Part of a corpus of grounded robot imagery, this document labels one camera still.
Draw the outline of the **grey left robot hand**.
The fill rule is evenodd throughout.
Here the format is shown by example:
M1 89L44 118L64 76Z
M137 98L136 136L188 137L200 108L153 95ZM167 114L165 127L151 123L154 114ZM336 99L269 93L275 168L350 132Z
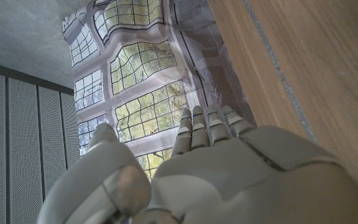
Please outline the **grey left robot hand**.
M183 110L169 160L148 178L101 123L54 184L39 223L358 223L358 182L327 150L256 128L231 107Z

